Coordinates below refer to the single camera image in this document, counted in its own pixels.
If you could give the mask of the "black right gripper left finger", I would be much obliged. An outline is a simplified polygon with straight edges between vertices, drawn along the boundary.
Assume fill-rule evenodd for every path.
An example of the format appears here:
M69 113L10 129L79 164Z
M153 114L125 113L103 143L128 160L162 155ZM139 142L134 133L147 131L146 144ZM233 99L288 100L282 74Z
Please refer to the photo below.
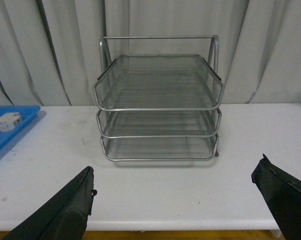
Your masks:
M92 214L94 169L84 168L4 240L81 240Z

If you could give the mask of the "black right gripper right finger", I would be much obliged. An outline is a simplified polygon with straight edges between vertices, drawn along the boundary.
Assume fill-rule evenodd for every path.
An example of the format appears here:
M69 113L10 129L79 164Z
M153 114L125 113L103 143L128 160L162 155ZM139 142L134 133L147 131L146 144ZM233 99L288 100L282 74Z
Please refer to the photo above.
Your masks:
M266 155L251 174L286 240L301 240L301 180L272 164Z

